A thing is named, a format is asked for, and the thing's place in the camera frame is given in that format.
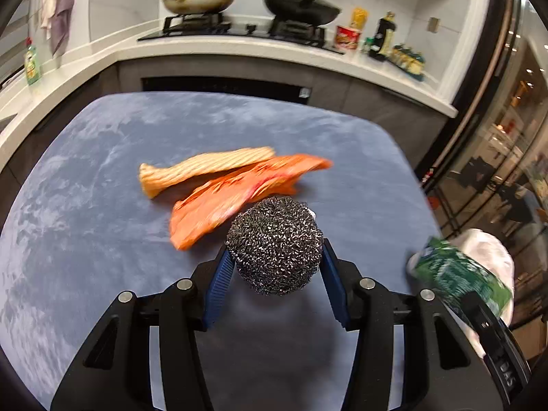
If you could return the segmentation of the yellow seasoning packet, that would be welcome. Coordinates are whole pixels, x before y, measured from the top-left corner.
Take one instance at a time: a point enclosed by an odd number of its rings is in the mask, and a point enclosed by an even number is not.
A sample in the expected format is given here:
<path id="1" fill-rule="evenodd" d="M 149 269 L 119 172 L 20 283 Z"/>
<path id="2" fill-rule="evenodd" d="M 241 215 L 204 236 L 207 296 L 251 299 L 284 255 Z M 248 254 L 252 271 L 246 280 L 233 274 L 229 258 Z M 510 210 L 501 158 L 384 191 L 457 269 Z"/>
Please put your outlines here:
<path id="1" fill-rule="evenodd" d="M 355 7 L 351 14 L 350 28 L 362 31 L 369 18 L 369 12 L 361 7 Z"/>

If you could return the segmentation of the green dish soap bottle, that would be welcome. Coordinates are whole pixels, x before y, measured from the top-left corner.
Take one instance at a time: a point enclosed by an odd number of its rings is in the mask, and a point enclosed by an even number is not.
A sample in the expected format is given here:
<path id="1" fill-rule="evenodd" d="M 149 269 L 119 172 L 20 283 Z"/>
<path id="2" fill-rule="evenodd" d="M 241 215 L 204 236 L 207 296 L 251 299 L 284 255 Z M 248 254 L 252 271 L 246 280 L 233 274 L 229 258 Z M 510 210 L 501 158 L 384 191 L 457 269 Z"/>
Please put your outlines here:
<path id="1" fill-rule="evenodd" d="M 41 70 L 37 57 L 36 47 L 30 37 L 25 41 L 24 72 L 28 85 L 34 85 L 41 79 Z"/>

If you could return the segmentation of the white lined trash bin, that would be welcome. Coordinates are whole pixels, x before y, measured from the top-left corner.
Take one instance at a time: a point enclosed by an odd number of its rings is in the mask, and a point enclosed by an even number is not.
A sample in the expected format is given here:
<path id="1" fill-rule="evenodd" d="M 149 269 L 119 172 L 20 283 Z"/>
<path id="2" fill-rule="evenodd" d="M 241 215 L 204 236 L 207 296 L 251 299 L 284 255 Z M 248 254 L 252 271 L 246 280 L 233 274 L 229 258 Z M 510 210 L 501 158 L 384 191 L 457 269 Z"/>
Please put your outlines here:
<path id="1" fill-rule="evenodd" d="M 468 229 L 450 241 L 437 242 L 439 254 L 451 255 L 457 250 L 492 272 L 510 290 L 511 298 L 500 311 L 502 321 L 509 326 L 514 313 L 514 261 L 508 250 L 498 238 L 478 228 Z"/>

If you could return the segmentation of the white hanging cloth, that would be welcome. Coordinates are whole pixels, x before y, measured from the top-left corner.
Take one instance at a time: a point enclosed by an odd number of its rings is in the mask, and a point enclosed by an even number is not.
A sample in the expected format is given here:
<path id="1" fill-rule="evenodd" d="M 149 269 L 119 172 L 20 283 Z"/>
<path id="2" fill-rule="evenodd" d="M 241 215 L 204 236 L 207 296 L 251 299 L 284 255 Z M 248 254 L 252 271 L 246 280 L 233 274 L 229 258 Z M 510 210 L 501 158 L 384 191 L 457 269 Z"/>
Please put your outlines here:
<path id="1" fill-rule="evenodd" d="M 40 27 L 45 31 L 47 40 L 51 38 L 52 20 L 56 13 L 57 0 L 42 0 L 40 12 Z"/>

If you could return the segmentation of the built-in black oven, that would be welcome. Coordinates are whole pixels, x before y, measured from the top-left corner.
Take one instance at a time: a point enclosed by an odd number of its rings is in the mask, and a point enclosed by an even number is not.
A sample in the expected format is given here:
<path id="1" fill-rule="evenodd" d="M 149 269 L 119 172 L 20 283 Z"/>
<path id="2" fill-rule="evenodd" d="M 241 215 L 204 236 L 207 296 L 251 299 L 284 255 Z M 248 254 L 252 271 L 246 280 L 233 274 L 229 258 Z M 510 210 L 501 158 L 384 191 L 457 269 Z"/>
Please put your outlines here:
<path id="1" fill-rule="evenodd" d="M 267 98 L 308 105 L 311 89 L 304 86 L 234 77 L 163 76 L 141 79 L 144 91 L 207 92 Z"/>

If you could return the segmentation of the dark soy sauce bottle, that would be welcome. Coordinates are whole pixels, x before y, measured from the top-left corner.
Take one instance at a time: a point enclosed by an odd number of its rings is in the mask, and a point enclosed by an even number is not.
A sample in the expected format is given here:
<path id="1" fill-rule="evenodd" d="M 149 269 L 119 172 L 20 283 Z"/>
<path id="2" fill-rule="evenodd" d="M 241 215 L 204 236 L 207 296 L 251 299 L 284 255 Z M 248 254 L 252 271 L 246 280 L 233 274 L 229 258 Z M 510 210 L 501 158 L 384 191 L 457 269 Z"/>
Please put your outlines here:
<path id="1" fill-rule="evenodd" d="M 372 59 L 377 61 L 386 60 L 396 29 L 395 14 L 389 11 L 378 22 L 377 30 L 369 50 L 369 56 Z"/>

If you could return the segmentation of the yellow foam net sleeve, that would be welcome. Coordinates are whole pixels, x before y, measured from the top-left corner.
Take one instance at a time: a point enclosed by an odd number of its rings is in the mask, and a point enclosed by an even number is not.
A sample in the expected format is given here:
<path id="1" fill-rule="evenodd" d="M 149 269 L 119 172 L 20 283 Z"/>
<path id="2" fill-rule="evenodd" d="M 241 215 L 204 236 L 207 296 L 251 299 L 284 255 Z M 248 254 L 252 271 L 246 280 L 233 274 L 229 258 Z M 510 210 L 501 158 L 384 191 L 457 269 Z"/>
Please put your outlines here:
<path id="1" fill-rule="evenodd" d="M 244 148 L 223 152 L 208 152 L 190 157 L 165 168 L 141 163 L 138 179 L 142 191 L 153 199 L 168 187 L 192 177 L 240 169 L 275 156 L 271 147 Z"/>

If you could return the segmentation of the purple hanging towel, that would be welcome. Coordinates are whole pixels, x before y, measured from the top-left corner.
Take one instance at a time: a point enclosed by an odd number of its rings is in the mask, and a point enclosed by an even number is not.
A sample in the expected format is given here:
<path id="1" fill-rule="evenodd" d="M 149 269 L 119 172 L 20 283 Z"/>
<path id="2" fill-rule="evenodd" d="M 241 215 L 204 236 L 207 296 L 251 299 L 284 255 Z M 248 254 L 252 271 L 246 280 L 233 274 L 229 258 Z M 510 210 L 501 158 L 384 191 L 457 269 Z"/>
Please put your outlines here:
<path id="1" fill-rule="evenodd" d="M 53 56 L 68 42 L 74 0 L 56 0 L 56 9 L 51 18 L 50 51 Z"/>

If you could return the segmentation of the red instant noodle cup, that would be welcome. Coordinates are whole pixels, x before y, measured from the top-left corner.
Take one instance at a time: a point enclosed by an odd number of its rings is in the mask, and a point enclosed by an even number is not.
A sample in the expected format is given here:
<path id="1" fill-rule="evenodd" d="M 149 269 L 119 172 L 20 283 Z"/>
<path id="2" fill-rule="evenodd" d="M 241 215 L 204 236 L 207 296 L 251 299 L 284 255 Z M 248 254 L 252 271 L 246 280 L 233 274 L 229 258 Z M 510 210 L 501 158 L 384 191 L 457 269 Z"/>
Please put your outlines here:
<path id="1" fill-rule="evenodd" d="M 358 48 L 361 31 L 338 25 L 334 35 L 334 46 L 340 50 L 356 50 Z"/>

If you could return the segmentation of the blue grey velvet tablecloth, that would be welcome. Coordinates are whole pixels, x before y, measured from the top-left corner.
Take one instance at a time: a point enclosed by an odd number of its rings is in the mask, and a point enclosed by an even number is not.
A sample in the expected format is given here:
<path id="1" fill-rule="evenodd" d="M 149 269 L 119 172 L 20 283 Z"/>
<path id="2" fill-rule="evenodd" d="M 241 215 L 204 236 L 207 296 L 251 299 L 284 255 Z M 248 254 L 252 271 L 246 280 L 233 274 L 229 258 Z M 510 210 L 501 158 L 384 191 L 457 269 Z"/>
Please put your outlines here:
<path id="1" fill-rule="evenodd" d="M 214 258 L 224 228 L 190 250 L 169 239 L 190 180 L 147 198 L 138 168 L 270 146 L 332 162 L 304 175 L 298 198 L 338 257 L 406 292 L 405 265 L 438 232 L 402 151 L 374 123 L 262 98 L 135 93 L 100 98 L 53 141 L 24 182 L 1 233 L 1 345 L 49 406 L 66 369 L 114 297 L 164 290 Z M 221 317 L 197 337 L 218 410 L 337 410 L 357 337 L 334 319 L 320 276 L 284 297 L 231 279 Z"/>

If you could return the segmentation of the small green capped jar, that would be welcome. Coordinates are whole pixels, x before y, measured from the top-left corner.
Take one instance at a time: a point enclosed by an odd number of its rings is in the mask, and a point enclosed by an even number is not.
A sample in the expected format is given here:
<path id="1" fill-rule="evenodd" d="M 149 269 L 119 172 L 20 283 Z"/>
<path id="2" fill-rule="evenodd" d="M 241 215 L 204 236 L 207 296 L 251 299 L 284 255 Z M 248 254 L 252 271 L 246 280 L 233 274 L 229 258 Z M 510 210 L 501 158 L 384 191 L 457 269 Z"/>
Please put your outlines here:
<path id="1" fill-rule="evenodd" d="M 361 52 L 363 54 L 368 54 L 369 51 L 371 50 L 372 43 L 373 43 L 373 38 L 372 37 L 367 37 L 366 40 L 364 41 L 363 45 L 362 45 Z"/>

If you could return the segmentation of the steel wool scrubber ball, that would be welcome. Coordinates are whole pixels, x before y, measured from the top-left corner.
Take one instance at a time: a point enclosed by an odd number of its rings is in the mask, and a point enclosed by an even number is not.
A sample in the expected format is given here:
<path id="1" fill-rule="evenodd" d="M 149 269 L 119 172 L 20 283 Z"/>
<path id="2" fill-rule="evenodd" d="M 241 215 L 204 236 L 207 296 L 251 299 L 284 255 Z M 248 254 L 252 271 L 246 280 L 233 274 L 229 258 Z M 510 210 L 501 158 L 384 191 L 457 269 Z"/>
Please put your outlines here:
<path id="1" fill-rule="evenodd" d="M 241 278 L 267 296 L 308 285 L 319 269 L 323 242 L 314 212 L 288 196 L 262 199 L 240 213 L 226 238 Z"/>

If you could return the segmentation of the black wok with lid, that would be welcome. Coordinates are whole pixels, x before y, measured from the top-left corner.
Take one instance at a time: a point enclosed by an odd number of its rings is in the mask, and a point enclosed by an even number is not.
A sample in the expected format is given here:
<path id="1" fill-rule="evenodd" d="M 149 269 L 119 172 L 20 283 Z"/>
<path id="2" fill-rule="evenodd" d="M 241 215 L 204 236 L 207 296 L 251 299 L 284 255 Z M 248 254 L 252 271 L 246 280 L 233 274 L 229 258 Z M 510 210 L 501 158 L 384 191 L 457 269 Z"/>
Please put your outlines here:
<path id="1" fill-rule="evenodd" d="M 263 2 L 279 21 L 296 21 L 313 26 L 329 24 L 341 13 L 341 9 L 326 0 L 263 0 Z"/>

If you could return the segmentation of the orange plastic bag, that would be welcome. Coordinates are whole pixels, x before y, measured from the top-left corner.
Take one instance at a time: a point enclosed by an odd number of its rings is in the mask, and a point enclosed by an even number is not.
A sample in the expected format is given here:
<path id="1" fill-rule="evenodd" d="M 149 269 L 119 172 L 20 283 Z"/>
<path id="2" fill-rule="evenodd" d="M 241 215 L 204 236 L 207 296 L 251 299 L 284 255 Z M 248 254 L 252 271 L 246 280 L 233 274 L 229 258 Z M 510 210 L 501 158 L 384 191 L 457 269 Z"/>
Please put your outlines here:
<path id="1" fill-rule="evenodd" d="M 176 250 L 187 250 L 244 205 L 273 194 L 295 194 L 300 176 L 332 166 L 330 160 L 314 155 L 276 156 L 209 181 L 175 203 L 170 241 Z"/>

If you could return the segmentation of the black gas stove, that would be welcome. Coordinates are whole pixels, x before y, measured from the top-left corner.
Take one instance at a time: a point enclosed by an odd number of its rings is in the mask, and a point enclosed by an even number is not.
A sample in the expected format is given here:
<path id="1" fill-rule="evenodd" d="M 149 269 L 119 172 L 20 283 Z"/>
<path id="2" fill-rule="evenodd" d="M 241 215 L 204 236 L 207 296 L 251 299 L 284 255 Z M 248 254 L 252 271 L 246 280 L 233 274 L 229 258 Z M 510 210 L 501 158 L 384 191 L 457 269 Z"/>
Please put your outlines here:
<path id="1" fill-rule="evenodd" d="M 240 22 L 224 17 L 223 13 L 166 17 L 159 31 L 141 36 L 137 40 L 143 42 L 205 35 L 268 39 L 314 47 L 339 55 L 344 53 L 327 41 L 326 30 L 321 26 L 298 21 L 281 21 L 278 18 L 263 23 Z"/>

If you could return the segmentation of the green white snack wrapper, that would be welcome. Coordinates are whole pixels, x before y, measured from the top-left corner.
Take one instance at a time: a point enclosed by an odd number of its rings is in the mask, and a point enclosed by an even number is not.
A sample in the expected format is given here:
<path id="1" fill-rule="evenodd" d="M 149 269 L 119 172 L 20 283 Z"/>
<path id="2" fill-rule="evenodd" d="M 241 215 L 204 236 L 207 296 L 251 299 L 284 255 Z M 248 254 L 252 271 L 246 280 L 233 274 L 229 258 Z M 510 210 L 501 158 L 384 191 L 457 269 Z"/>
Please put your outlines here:
<path id="1" fill-rule="evenodd" d="M 408 273 L 437 293 L 463 321 L 460 298 L 470 291 L 477 292 L 492 313 L 501 318 L 501 308 L 511 298 L 510 290 L 492 272 L 459 250 L 451 255 L 439 254 L 437 242 L 440 239 L 443 238 L 429 238 L 424 248 L 411 256 L 407 263 Z"/>

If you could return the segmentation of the glass sliding door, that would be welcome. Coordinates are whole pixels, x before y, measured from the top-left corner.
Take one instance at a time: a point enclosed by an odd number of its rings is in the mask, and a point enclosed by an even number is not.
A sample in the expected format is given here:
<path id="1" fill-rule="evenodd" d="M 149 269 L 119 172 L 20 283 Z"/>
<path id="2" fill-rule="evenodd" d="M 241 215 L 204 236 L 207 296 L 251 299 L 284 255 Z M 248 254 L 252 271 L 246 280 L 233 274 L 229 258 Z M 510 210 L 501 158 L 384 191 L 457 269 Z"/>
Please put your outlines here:
<path id="1" fill-rule="evenodd" d="M 427 183 L 441 236 L 492 234 L 514 261 L 513 329 L 547 316 L 547 29 L 530 0 L 502 0 L 488 82 Z"/>

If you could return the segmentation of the white kitchen countertop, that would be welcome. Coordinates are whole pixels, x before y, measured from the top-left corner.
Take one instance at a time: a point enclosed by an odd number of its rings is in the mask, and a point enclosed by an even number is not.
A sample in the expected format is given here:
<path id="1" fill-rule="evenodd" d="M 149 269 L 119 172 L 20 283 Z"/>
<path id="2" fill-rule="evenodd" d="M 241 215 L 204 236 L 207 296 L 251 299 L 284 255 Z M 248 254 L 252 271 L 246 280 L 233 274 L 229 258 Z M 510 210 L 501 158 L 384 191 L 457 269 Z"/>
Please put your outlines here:
<path id="1" fill-rule="evenodd" d="M 1 118 L 11 116 L 13 119 L 1 132 L 1 165 L 8 163 L 26 136 L 51 110 L 109 66 L 126 60 L 205 54 L 280 60 L 339 72 L 392 90 L 448 118 L 454 118 L 457 114 L 450 102 L 430 91 L 427 85 L 406 76 L 399 77 L 389 66 L 361 59 L 357 55 L 337 55 L 324 49 L 256 37 L 198 35 L 144 42 L 129 37 L 47 72 L 35 90 L 30 89 L 24 78 L 20 77 L 2 91 Z"/>

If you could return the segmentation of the green lidded condiment jar set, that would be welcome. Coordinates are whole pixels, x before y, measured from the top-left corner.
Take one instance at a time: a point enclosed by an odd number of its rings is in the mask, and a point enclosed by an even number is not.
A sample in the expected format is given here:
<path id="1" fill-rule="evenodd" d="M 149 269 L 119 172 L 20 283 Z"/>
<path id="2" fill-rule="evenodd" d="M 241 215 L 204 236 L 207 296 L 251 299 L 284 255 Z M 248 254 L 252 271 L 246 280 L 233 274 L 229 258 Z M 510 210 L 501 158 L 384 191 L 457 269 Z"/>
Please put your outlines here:
<path id="1" fill-rule="evenodd" d="M 414 52 L 411 47 L 407 47 L 402 43 L 392 48 L 388 60 L 413 79 L 419 82 L 424 81 L 425 59 L 422 53 Z"/>

